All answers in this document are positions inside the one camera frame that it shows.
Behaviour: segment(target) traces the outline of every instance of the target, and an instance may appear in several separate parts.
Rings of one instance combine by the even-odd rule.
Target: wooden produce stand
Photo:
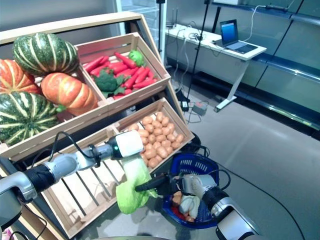
[[[130,26],[131,30],[134,30],[134,32],[138,32],[139,34],[131,33],[124,36],[111,37],[79,44],[76,47],[78,49],[81,63],[85,63],[90,61],[91,59],[94,59],[95,53],[97,51],[105,52],[112,55],[112,53],[115,52],[115,50],[112,50],[112,48],[117,49],[117,51],[123,54],[128,54],[132,49],[139,49],[139,51],[143,53],[148,67],[150,67],[154,71],[155,75],[160,80],[157,81],[153,86],[150,86],[150,88],[146,87],[145,89],[140,89],[119,100],[111,100],[109,98],[105,99],[98,87],[95,85],[94,81],[90,81],[91,77],[89,76],[89,74],[83,69],[82,65],[80,65],[77,74],[78,76],[83,76],[86,79],[85,82],[91,87],[91,89],[93,89],[95,94],[98,96],[99,107],[80,116],[74,117],[59,125],[56,125],[46,131],[38,133],[37,135],[19,142],[13,146],[7,146],[5,143],[0,144],[0,162],[6,161],[7,164],[11,164],[8,160],[11,160],[13,162],[23,161],[24,158],[37,153],[43,148],[51,145],[54,141],[55,135],[59,131],[65,131],[69,134],[72,134],[83,130],[84,128],[90,128],[90,125],[96,123],[97,121],[106,119],[107,117],[130,108],[135,104],[149,99],[155,95],[166,96],[171,106],[166,100],[162,100],[152,106],[148,106],[147,113],[151,113],[152,111],[155,111],[155,109],[159,111],[159,106],[165,107],[165,112],[170,114],[171,119],[174,120],[175,123],[178,123],[177,126],[179,129],[179,133],[184,134],[184,144],[186,144],[194,137],[186,127],[183,112],[181,111],[177,97],[175,95],[175,91],[170,82],[170,76],[161,64],[160,55],[153,41],[150,30],[147,27],[146,21],[141,14],[133,12],[118,12],[11,29],[0,32],[0,49],[1,46],[12,43],[19,36],[33,35],[37,32],[61,33],[65,31],[72,31],[121,22],[125,22],[127,27]],[[109,47],[108,49],[104,47],[106,43],[108,43],[109,46],[111,45],[111,47]],[[132,119],[133,117],[124,118],[122,121],[119,121],[112,126],[107,127],[106,129],[102,129],[96,134],[92,134],[88,138],[84,138],[83,141],[79,143],[79,145],[84,147],[85,145],[89,144],[89,140],[93,144],[101,142],[103,143],[103,141],[105,141],[107,137],[111,137],[114,134],[117,134],[119,131],[124,130],[124,126],[126,125],[126,123],[131,122]],[[65,153],[73,151],[73,146],[69,146],[62,150],[62,152]],[[5,168],[1,166],[1,164],[0,170],[3,177],[14,172],[14,170],[9,170],[7,167]],[[115,184],[119,183],[122,180],[123,171],[121,172],[120,165],[118,164],[117,169],[114,171],[110,170],[109,173],[110,176],[113,179],[116,178],[116,180],[112,180],[113,185],[110,183],[111,189],[109,191],[109,194],[106,194],[105,189],[103,189],[103,191],[100,189],[100,191],[97,192],[97,195],[94,195],[94,197],[96,198],[96,202],[93,202],[96,206],[91,205],[92,202],[89,202],[86,204],[85,209],[80,209],[74,207],[74,202],[72,203],[72,201],[70,201],[69,205],[61,204],[54,190],[56,189],[58,192],[61,191],[61,188],[57,189],[59,187],[58,185],[53,186],[52,188],[45,191],[43,196],[47,201],[49,207],[53,210],[57,221],[61,224],[59,229],[63,229],[64,234],[60,232],[59,229],[57,229],[57,227],[50,221],[48,216],[44,214],[37,205],[35,205],[34,203],[30,203],[29,207],[32,209],[32,211],[48,221],[47,227],[45,228],[43,235],[41,235],[39,239],[62,240],[66,239],[65,236],[71,238],[84,227],[86,227],[101,213],[103,213],[106,209],[108,209],[112,204],[114,204],[116,202],[116,199],[113,193],[113,187],[115,186]],[[74,177],[76,177],[76,175],[69,176],[69,179],[66,179],[65,181],[71,181],[72,184],[74,184],[75,182],[73,182],[72,180],[72,178]],[[22,216],[19,221],[21,221],[22,224],[24,224],[31,232],[31,234],[33,234],[35,237],[38,236],[38,234],[44,227],[44,224],[41,220],[39,220],[34,215],[29,214],[29,212],[25,209],[23,210]]]

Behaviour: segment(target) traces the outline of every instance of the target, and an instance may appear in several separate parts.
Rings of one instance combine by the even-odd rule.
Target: laptop screen
[[[222,45],[236,43],[238,41],[237,20],[220,22]]]

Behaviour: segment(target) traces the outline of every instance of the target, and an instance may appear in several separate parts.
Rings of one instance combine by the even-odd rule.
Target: orange pumpkin
[[[41,82],[41,89],[49,101],[65,106],[75,116],[98,106],[96,95],[85,83],[62,72],[47,75]]]
[[[24,72],[15,61],[0,59],[0,93],[11,92],[41,94],[41,89],[34,76]]]

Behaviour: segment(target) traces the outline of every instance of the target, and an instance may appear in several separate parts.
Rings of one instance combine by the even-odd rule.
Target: white desk
[[[186,50],[188,56],[190,56],[191,58],[191,65],[193,65],[194,63],[194,60],[192,61],[192,57],[194,57],[196,52],[194,51],[194,48],[199,44],[199,41],[189,38],[189,35],[192,33],[200,34],[198,29],[186,27],[180,24],[177,24],[173,29],[167,29],[166,33],[170,37],[177,37],[180,40],[179,48],[182,47],[182,43],[186,39],[186,42],[188,43],[188,47],[186,46]],[[265,47],[253,44],[257,47],[256,49],[245,54],[241,54],[213,44],[212,41],[221,39],[220,35],[207,31],[204,31],[203,35],[204,38],[201,41],[200,46],[202,47],[201,49],[204,49],[204,51],[200,49],[201,52],[199,52],[196,68],[201,70],[202,72],[233,84],[228,97],[215,107],[214,110],[216,112],[219,112],[221,109],[223,109],[225,106],[227,106],[237,98],[236,96],[234,96],[234,94],[247,70],[250,60],[253,57],[265,52],[267,49]],[[175,53],[173,49],[174,47],[176,47],[175,44],[168,45],[166,52],[168,56],[171,56],[175,59],[176,56],[172,54]]]

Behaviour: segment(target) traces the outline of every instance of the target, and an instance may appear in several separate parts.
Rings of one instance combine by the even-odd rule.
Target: pumpkin stem
[[[64,110],[66,110],[67,108],[61,104],[59,104],[59,106],[55,109],[58,113],[62,113]]]

